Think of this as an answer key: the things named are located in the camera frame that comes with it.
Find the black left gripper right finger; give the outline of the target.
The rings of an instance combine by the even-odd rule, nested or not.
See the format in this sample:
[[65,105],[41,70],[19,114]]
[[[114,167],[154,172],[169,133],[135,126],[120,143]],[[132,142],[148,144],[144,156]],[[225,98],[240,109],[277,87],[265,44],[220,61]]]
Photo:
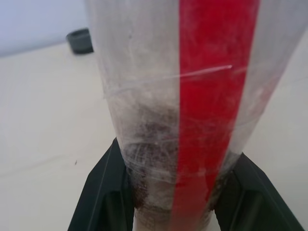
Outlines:
[[215,206],[222,231],[304,231],[267,175],[245,154]]

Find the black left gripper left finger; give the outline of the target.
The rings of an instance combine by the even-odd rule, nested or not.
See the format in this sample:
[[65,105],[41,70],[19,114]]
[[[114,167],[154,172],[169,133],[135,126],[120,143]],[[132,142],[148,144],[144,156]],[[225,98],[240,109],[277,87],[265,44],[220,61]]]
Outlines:
[[134,205],[130,178],[116,139],[88,174],[68,229],[131,231]]

